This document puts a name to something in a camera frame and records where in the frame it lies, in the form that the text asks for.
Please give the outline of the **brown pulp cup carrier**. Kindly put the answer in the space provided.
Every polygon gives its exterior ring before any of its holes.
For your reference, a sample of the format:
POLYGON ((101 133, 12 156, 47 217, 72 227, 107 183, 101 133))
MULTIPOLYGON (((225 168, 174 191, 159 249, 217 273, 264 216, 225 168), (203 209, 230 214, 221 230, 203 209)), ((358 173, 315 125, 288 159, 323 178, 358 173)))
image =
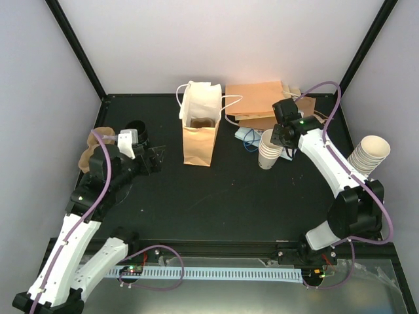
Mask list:
POLYGON ((211 118, 193 118, 191 120, 191 128, 214 128, 215 121, 211 118))

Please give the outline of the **orange paper bag white handles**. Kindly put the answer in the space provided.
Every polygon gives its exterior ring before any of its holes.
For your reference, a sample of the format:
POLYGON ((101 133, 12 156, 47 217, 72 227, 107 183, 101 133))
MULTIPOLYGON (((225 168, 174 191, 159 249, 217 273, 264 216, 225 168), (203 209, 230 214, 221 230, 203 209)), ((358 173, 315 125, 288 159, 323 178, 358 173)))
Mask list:
POLYGON ((190 166, 211 165, 222 112, 242 100, 232 95, 232 103, 223 105, 226 96, 220 84, 190 81, 175 91, 183 136, 183 163, 190 166))

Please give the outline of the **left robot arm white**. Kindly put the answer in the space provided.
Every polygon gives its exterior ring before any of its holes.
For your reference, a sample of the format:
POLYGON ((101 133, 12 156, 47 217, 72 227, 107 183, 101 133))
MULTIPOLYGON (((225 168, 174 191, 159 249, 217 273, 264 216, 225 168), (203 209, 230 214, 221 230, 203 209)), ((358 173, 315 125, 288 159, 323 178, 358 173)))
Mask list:
POLYGON ((139 175, 161 170, 165 148, 134 145, 134 156, 116 145, 96 145, 85 173, 70 197, 60 235, 38 278, 27 292, 18 293, 13 307, 24 313, 82 313, 87 298, 122 259, 135 260, 139 235, 116 228, 91 261, 81 258, 108 211, 122 199, 126 186, 139 175))

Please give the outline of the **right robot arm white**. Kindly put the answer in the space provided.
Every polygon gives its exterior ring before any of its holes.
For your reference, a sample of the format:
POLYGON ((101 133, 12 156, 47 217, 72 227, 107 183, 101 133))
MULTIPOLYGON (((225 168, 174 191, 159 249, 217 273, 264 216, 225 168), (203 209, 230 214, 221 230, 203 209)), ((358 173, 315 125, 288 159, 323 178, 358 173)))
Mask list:
POLYGON ((314 263, 331 245, 353 237, 364 240, 381 231, 383 185, 353 168, 324 134, 318 119, 301 116, 291 98, 273 104, 272 108, 277 123, 270 142, 305 154, 335 197, 326 220, 300 237, 299 259, 314 263))

